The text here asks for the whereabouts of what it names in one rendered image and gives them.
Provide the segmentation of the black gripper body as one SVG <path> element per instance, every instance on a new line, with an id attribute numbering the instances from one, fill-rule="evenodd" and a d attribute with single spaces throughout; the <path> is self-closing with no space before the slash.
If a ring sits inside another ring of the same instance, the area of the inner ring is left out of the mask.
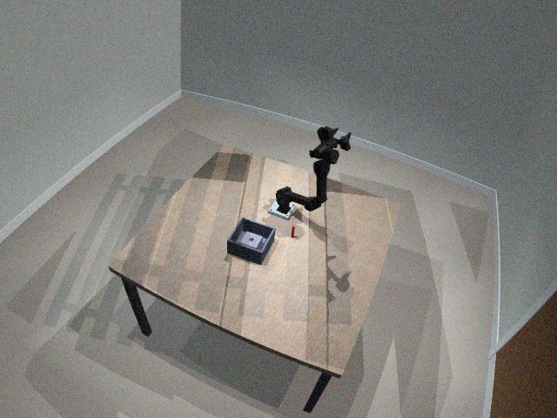
<path id="1" fill-rule="evenodd" d="M 319 134 L 319 139 L 322 139 L 321 134 Z M 349 144 L 349 140 L 347 138 L 340 138 L 340 139 L 335 138 L 330 143 L 326 143 L 325 140 L 320 141 L 320 142 L 321 142 L 322 145 L 325 145 L 327 148 L 330 148 L 330 149 L 337 148 L 337 144 L 340 145 L 341 149 L 344 149 L 346 151 L 351 149 L 350 144 Z"/>

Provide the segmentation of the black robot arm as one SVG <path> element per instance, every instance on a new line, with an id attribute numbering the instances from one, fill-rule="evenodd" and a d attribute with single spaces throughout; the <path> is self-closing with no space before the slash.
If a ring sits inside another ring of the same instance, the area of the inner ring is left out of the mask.
<path id="1" fill-rule="evenodd" d="M 318 134 L 321 134 L 321 141 L 325 140 L 326 143 L 332 142 L 333 129 L 321 126 L 318 129 Z M 301 204 L 309 212 L 320 208 L 327 200 L 326 197 L 326 177 L 330 171 L 331 164 L 337 164 L 336 160 L 339 158 L 339 152 L 327 148 L 325 145 L 320 144 L 313 150 L 309 150 L 311 158 L 318 158 L 320 160 L 313 163 L 314 172 L 317 174 L 317 197 L 306 197 L 295 192 L 292 192 L 291 187 L 284 187 L 276 192 L 276 200 L 279 207 L 277 211 L 287 214 L 291 207 L 290 202 Z"/>

